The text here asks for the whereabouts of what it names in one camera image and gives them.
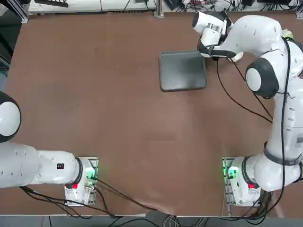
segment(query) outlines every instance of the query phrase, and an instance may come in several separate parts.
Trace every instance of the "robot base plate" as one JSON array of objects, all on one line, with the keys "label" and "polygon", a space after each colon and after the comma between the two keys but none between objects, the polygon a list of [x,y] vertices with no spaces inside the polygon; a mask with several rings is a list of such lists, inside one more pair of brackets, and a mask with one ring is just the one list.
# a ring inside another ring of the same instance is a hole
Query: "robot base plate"
[{"label": "robot base plate", "polygon": [[[82,178],[78,185],[73,185],[73,188],[68,189],[64,187],[65,198],[67,200],[72,200],[80,202],[85,205],[93,205],[96,201],[95,186],[97,184],[96,180],[87,178],[86,176],[93,175],[97,177],[98,174],[98,158],[97,157],[79,157],[83,165]],[[76,203],[66,202],[68,206],[81,206]]]},{"label": "robot base plate", "polygon": [[251,207],[260,197],[261,189],[250,189],[248,184],[244,181],[241,165],[244,157],[224,157],[223,172],[225,182],[225,196],[227,201],[227,208],[231,214],[230,205]]}]

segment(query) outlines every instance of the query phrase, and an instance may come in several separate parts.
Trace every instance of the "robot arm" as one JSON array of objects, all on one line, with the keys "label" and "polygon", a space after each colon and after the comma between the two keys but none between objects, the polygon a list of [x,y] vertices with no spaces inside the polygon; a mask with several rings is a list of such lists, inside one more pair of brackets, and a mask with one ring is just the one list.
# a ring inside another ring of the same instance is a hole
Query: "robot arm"
[{"label": "robot arm", "polygon": [[[238,60],[243,52],[258,58],[246,69],[246,82],[256,95],[275,100],[272,131],[262,154],[237,157],[229,177],[236,204],[251,206],[260,189],[271,192],[282,188],[281,118],[288,67],[288,54],[280,24],[263,16],[244,16],[233,25],[225,13],[198,12],[193,28],[201,34],[198,50],[204,57]],[[303,45],[287,41],[291,52],[288,97],[285,105],[285,186],[302,178],[303,149]]]},{"label": "robot arm", "polygon": [[0,92],[0,188],[64,184],[66,199],[87,205],[94,190],[91,180],[86,177],[95,175],[90,161],[65,151],[36,150],[7,142],[16,135],[20,125],[18,104]]}]

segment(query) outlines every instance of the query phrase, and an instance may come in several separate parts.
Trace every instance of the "equipment in background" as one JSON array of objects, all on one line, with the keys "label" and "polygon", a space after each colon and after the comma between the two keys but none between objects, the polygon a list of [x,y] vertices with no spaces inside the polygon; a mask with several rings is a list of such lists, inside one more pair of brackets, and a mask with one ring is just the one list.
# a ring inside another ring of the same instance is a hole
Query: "equipment in background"
[{"label": "equipment in background", "polygon": [[226,175],[237,206],[254,206],[261,189],[282,189],[275,206],[284,187],[302,179],[303,45],[263,16],[244,16],[233,24],[223,11],[197,12],[192,26],[201,35],[198,50],[206,58],[235,62],[243,52],[258,57],[246,69],[246,83],[254,94],[275,100],[271,135],[261,154],[236,157]]},{"label": "equipment in background", "polygon": [[291,0],[257,0],[259,3],[288,5]]},{"label": "equipment in background", "polygon": [[164,1],[171,10],[174,10],[175,8],[177,8],[179,5],[182,4],[182,0],[164,0]]},{"label": "equipment in background", "polygon": [[243,6],[252,6],[252,4],[255,2],[255,0],[242,0],[241,4]]},{"label": "equipment in background", "polygon": [[159,56],[162,91],[203,89],[206,87],[205,57],[199,51],[170,51]]},{"label": "equipment in background", "polygon": [[35,0],[35,3],[68,8],[66,0]]}]

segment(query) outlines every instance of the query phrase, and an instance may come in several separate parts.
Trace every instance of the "black cable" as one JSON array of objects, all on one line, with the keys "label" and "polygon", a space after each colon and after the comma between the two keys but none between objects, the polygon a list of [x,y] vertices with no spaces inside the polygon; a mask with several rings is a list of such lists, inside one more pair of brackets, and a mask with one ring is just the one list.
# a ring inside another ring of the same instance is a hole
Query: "black cable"
[{"label": "black cable", "polygon": [[266,3],[266,5],[265,5],[260,11],[263,11],[267,5],[268,5],[268,4]]},{"label": "black cable", "polygon": [[230,7],[232,6],[232,0],[231,0],[231,1],[228,1],[228,0],[223,0],[223,1],[226,1],[226,2],[228,2],[228,3],[229,3],[229,7],[228,7],[228,9],[227,9],[227,11],[229,11]]},{"label": "black cable", "polygon": [[288,9],[285,9],[281,6],[281,4],[279,4],[279,7],[282,9],[282,10],[288,10]]},{"label": "black cable", "polygon": [[254,111],[252,111],[252,110],[246,108],[245,106],[243,106],[242,104],[238,103],[236,100],[233,99],[233,97],[230,96],[230,94],[229,94],[229,93],[227,92],[227,90],[225,89],[225,87],[224,87],[224,85],[223,85],[223,83],[222,83],[222,81],[221,81],[221,78],[220,78],[220,74],[219,74],[219,60],[217,61],[217,75],[218,75],[218,79],[219,79],[219,82],[220,82],[220,84],[221,84],[223,90],[225,91],[225,93],[227,94],[227,96],[228,96],[234,103],[236,103],[238,106],[242,107],[243,109],[247,110],[248,112],[253,113],[253,114],[255,114],[255,115],[259,116],[259,117],[262,117],[262,118],[265,119],[266,121],[272,123],[272,121],[269,120],[268,118],[266,118],[266,117],[264,117],[263,115],[260,115],[259,113],[256,113],[256,112],[254,112]]},{"label": "black cable", "polygon": [[[44,201],[44,202],[52,203],[52,204],[56,205],[57,207],[59,207],[61,210],[63,210],[64,212],[66,212],[68,215],[70,215],[70,216],[73,217],[73,218],[89,219],[89,218],[87,218],[87,217],[81,216],[74,208],[69,207],[69,206],[65,205],[64,203],[55,202],[55,201],[53,201],[53,200],[51,200],[51,199],[49,199],[49,198],[47,198],[47,197],[44,197],[44,196],[42,196],[42,197],[45,198],[46,200],[37,198],[37,197],[31,195],[27,190],[23,189],[22,187],[20,187],[20,188],[21,188],[29,197],[31,197],[31,198],[33,198],[33,199],[35,199],[35,200],[38,200],[38,201]],[[71,214],[70,212],[68,212],[68,211],[67,211],[66,209],[64,209],[63,207],[59,206],[59,204],[62,205],[62,206],[64,206],[64,207],[67,207],[67,208],[71,209],[71,210],[76,214],[76,216],[73,215],[73,214]]]},{"label": "black cable", "polygon": [[284,145],[284,116],[285,116],[285,106],[287,99],[287,88],[288,88],[288,80],[289,80],[289,72],[290,72],[290,48],[287,42],[287,39],[282,37],[286,49],[287,49],[287,75],[285,81],[284,95],[283,95],[283,104],[282,104],[282,116],[281,116],[281,145],[282,145],[282,189],[279,198],[275,202],[275,204],[266,212],[268,214],[280,201],[284,193],[285,188],[285,145]]},{"label": "black cable", "polygon": [[[231,219],[225,219],[225,218],[221,218],[221,219],[225,220],[225,221],[238,221],[238,220],[241,220],[241,219],[244,219],[244,220],[258,220],[258,219],[264,218],[266,216],[265,213],[267,212],[268,205],[269,205],[269,203],[271,201],[271,198],[272,198],[272,192],[268,193],[268,198],[267,198],[267,201],[265,203],[266,205],[261,210],[260,208],[262,206],[262,202],[264,200],[265,195],[266,195],[266,193],[263,194],[261,200],[260,200],[260,198],[258,198],[258,200],[256,202],[254,202],[253,205],[241,217],[230,217]],[[248,212],[250,212],[251,209],[254,208],[254,206],[257,204],[258,201],[261,201],[261,205],[258,207],[257,211],[254,214],[246,217],[246,215],[248,214]]]},{"label": "black cable", "polygon": [[245,212],[245,214],[243,214],[241,217],[238,217],[238,218],[231,217],[231,218],[233,218],[233,219],[225,219],[225,218],[220,218],[220,219],[222,219],[222,220],[224,220],[224,221],[238,221],[238,220],[241,220],[241,219],[245,218],[245,215],[247,215],[248,212],[250,212],[251,209],[253,209],[253,208],[255,207],[255,205],[259,202],[259,200],[260,200],[260,198],[259,198],[257,201],[255,201],[255,202],[252,204],[252,206],[251,206],[251,207]]},{"label": "black cable", "polygon": [[207,223],[208,223],[209,218],[206,219],[205,223],[204,223],[204,227],[206,227]]},{"label": "black cable", "polygon": [[182,3],[179,5],[178,9],[176,10],[176,13],[178,13],[178,10],[179,10],[182,6],[184,6],[184,1],[185,1],[185,0],[183,0]]},{"label": "black cable", "polygon": [[108,207],[107,207],[107,204],[105,202],[105,198],[103,196],[103,193],[98,189],[98,188],[95,188],[95,190],[98,192],[98,194],[101,196],[101,199],[102,199],[102,202],[103,202],[103,206],[105,208],[105,210],[107,211],[108,215],[111,217],[111,218],[118,218],[116,215],[112,214],[109,210],[108,210]]},{"label": "black cable", "polygon": [[206,11],[209,12],[208,8],[206,8],[205,6],[202,6],[202,5],[201,5],[201,7],[202,7],[202,8],[205,8]]},{"label": "black cable", "polygon": [[130,2],[131,0],[128,0],[128,2],[127,2],[127,4],[125,5],[125,7],[124,7],[124,10],[123,10],[123,12],[125,12],[125,10],[126,10],[126,7],[128,6],[128,4],[129,4],[129,2]]},{"label": "black cable", "polygon": [[196,3],[193,1],[195,11],[197,12]]},{"label": "black cable", "polygon": [[[236,63],[233,61],[232,58],[229,58],[230,61],[233,63],[233,65],[236,67],[237,71],[240,73],[242,79],[244,80],[244,82],[246,82],[246,79],[244,78],[243,74],[241,73],[240,69],[238,68],[238,66],[236,65]],[[258,100],[258,102],[261,104],[261,106],[263,107],[263,109],[265,110],[265,112],[269,115],[269,117],[273,120],[272,115],[269,113],[269,111],[267,110],[267,108],[264,106],[264,104],[261,102],[261,100],[259,99],[258,96],[256,96],[255,93],[253,93],[254,97]]]},{"label": "black cable", "polygon": [[50,225],[51,227],[53,227],[53,225],[52,225],[52,220],[51,220],[51,216],[48,216],[48,219],[49,219],[49,225]]},{"label": "black cable", "polygon": [[147,5],[147,0],[144,0],[144,2],[145,2],[147,10],[150,11],[150,8],[148,8],[148,5]]},{"label": "black cable", "polygon": [[198,43],[197,43],[197,51],[199,50],[199,44],[200,44],[200,40],[202,38],[202,35],[200,35],[199,39],[198,39]]},{"label": "black cable", "polygon": [[142,220],[142,221],[147,221],[147,222],[153,224],[155,227],[159,227],[157,224],[155,224],[155,223],[153,223],[152,221],[149,221],[149,220],[147,220],[147,219],[145,219],[145,218],[137,218],[137,219],[133,219],[133,220],[130,220],[130,221],[126,221],[126,222],[124,222],[124,223],[122,223],[122,224],[120,224],[120,225],[114,226],[114,227],[120,227],[120,226],[126,225],[126,224],[128,224],[128,223],[131,223],[131,222],[134,222],[134,221],[140,221],[140,220]]},{"label": "black cable", "polygon": [[50,199],[50,200],[55,200],[55,201],[63,201],[63,202],[71,202],[71,203],[76,203],[76,204],[79,204],[81,206],[84,206],[84,207],[87,207],[87,208],[91,208],[93,210],[99,210],[99,211],[102,211],[104,213],[107,214],[107,212],[103,209],[100,209],[100,208],[97,208],[97,207],[92,207],[90,205],[86,205],[86,204],[83,204],[83,203],[80,203],[80,202],[77,202],[77,201],[72,201],[72,200],[67,200],[67,199],[59,199],[59,198],[54,198],[54,197],[51,197],[51,196],[47,196],[47,195],[44,195],[44,194],[41,194],[41,193],[38,193],[38,192],[35,192],[34,190],[27,188],[27,192],[30,193],[30,194],[33,194],[33,195],[38,195],[38,196],[41,196],[41,197],[44,197],[44,198],[47,198],[47,199]]},{"label": "black cable", "polygon": [[137,205],[139,205],[139,206],[141,206],[141,207],[143,207],[143,208],[145,208],[145,209],[156,210],[155,208],[148,207],[148,206],[145,206],[145,205],[143,205],[143,204],[137,202],[136,200],[134,200],[134,199],[128,197],[127,195],[123,194],[122,192],[118,191],[117,189],[113,188],[113,187],[110,186],[109,184],[105,183],[104,181],[102,181],[102,180],[100,180],[100,179],[98,179],[98,178],[96,178],[96,177],[91,177],[91,179],[92,179],[92,180],[96,180],[96,181],[98,181],[98,182],[104,184],[104,185],[107,186],[108,188],[110,188],[110,189],[112,189],[113,191],[115,191],[116,193],[118,193],[118,194],[119,194],[120,196],[122,196],[124,199],[127,199],[127,200],[129,200],[129,201],[131,201],[131,202],[133,202],[133,203],[135,203],[135,204],[137,204]]},{"label": "black cable", "polygon": [[107,226],[107,227],[111,227],[113,224],[115,224],[118,220],[120,220],[121,218],[123,218],[123,217],[118,217],[116,220],[114,220],[112,223],[110,223],[110,225],[109,226]]},{"label": "black cable", "polygon": [[249,222],[249,221],[247,221],[247,220],[245,220],[247,223],[250,223],[251,225],[260,225],[264,220],[265,220],[265,218],[266,218],[266,216],[264,216],[263,218],[262,218],[262,220],[260,221],[260,222],[257,222],[257,223],[253,223],[253,222]]},{"label": "black cable", "polygon": [[175,218],[177,224],[178,224],[180,227],[194,227],[194,226],[196,226],[196,225],[201,224],[201,222],[203,221],[203,219],[200,218],[195,224],[193,224],[193,225],[191,225],[191,226],[183,226],[183,225],[180,224],[180,222],[179,222],[177,216],[174,216],[174,218]]},{"label": "black cable", "polygon": [[213,1],[212,1],[212,0],[209,0],[209,1],[210,1],[210,3],[211,3],[212,6],[213,6],[214,11],[216,12],[216,7],[214,6]]}]

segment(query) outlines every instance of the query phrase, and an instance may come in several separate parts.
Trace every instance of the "table surface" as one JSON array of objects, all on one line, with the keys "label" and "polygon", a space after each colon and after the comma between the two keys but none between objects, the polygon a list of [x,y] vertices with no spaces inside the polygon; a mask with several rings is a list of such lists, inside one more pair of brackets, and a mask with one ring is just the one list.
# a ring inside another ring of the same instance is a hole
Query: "table surface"
[{"label": "table surface", "polygon": [[[230,13],[233,21],[247,13]],[[302,22],[290,12],[257,13],[278,20],[303,41]],[[205,90],[163,93],[159,54],[194,50],[193,14],[43,16],[23,24],[6,92],[20,105],[22,125],[13,141],[36,149],[99,157],[99,177],[165,213],[219,216],[222,157],[262,152],[271,125],[224,93],[215,63],[207,61]],[[242,72],[255,57],[245,54]],[[220,60],[226,89],[265,114],[236,68]],[[273,100],[265,101],[273,111]],[[64,198],[62,185],[33,186]],[[288,186],[272,216],[303,217],[303,184]],[[104,190],[116,214],[146,210]],[[279,192],[274,193],[276,200]],[[18,188],[1,189],[0,214],[63,214]],[[100,198],[96,206],[102,207]],[[82,214],[102,214],[80,208]],[[232,209],[232,214],[246,209]]]}]

